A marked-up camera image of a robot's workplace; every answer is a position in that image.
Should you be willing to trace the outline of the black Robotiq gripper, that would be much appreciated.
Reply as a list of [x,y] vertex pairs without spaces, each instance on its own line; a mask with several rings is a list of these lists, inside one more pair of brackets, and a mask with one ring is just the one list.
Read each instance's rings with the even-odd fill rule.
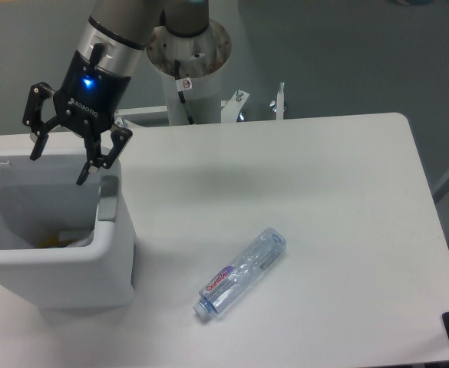
[[[86,162],[76,181],[81,186],[99,169],[110,169],[133,136],[128,128],[114,124],[114,113],[130,82],[101,68],[104,50],[93,50],[88,58],[75,52],[68,72],[59,90],[47,83],[33,84],[30,88],[22,123],[31,129],[34,142],[30,159],[41,157],[49,133],[59,124],[83,137]],[[41,112],[44,102],[53,98],[57,116],[44,122]],[[112,147],[104,153],[101,134],[110,132]]]

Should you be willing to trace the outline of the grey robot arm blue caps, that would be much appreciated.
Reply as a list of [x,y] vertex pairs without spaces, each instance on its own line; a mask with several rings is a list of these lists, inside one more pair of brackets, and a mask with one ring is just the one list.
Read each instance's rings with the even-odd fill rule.
[[41,157],[50,132],[64,127],[84,141],[78,185],[111,168],[133,136],[114,114],[155,27],[197,36],[209,23],[207,1],[97,1],[61,87],[31,86],[22,119],[35,143],[31,160]]

